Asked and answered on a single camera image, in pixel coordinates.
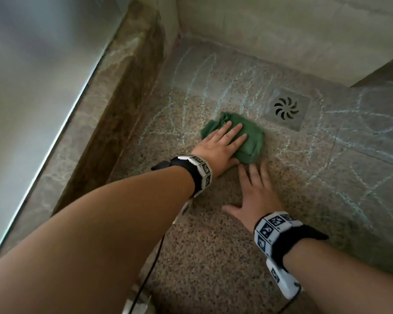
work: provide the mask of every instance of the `shiny white surface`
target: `shiny white surface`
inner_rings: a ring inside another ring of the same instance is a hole
[[[114,0],[0,0],[0,242],[121,19]]]

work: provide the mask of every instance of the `wire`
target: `wire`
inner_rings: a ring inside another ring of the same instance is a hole
[[[294,295],[294,297],[293,297],[291,300],[288,301],[287,304],[284,305],[284,307],[283,307],[282,309],[280,309],[280,310],[277,312],[277,314],[283,313],[283,311],[285,311],[285,310],[288,308],[288,306],[290,306],[290,305],[295,301],[296,297],[300,294],[301,285],[299,285],[298,283],[294,283],[294,285],[295,285],[295,286],[298,286],[298,291],[297,291],[297,293]]]
[[[152,273],[154,266],[156,265],[157,259],[159,258],[159,255],[160,255],[160,250],[162,250],[162,244],[163,244],[164,239],[165,239],[165,235],[163,235],[162,240],[160,240],[160,245],[159,245],[159,249],[156,254],[156,258],[154,258],[154,261],[153,261],[153,264],[151,265],[150,271],[148,272],[147,276],[145,277],[143,284],[140,286],[140,289],[138,290],[137,295],[136,295],[134,301],[132,302],[132,305],[131,305],[131,308],[129,309],[128,314],[132,314],[132,311],[134,310],[134,306],[136,305],[138,298],[140,297],[140,294],[141,294],[142,290],[144,289],[144,285],[147,283],[147,280],[150,277],[150,274]]]

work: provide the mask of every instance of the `speckled brown floor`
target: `speckled brown floor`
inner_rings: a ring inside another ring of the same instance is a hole
[[[299,131],[266,120],[279,88],[308,98]],[[335,247],[393,273],[393,82],[346,88],[184,38],[110,181],[189,152],[223,110],[265,129],[262,157],[287,211],[328,233]],[[168,231],[147,285],[160,313],[274,313],[285,304],[251,235],[220,210],[239,201],[231,169]],[[302,294],[291,312],[317,308]]]

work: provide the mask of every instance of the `drain cover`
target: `drain cover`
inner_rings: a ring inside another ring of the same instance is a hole
[[[288,129],[300,131],[309,104],[309,97],[277,88],[265,106],[263,117]]]

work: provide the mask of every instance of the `brown marble ledge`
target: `brown marble ledge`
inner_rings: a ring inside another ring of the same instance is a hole
[[[52,214],[105,184],[157,77],[163,39],[158,12],[132,2],[7,234],[0,257]]]

